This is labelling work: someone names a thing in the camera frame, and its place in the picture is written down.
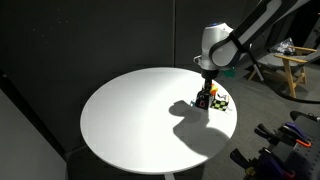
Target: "white round table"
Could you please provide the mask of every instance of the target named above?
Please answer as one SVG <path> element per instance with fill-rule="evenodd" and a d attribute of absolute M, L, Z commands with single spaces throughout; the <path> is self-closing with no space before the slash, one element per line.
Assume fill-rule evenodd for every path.
<path fill-rule="evenodd" d="M 219 94 L 229 95 L 213 83 Z M 83 138 L 114 167 L 174 179 L 173 173 L 220 152 L 236 128 L 232 97 L 226 111 L 190 106 L 203 84 L 199 73 L 179 68 L 149 68 L 119 76 L 84 106 Z"/>

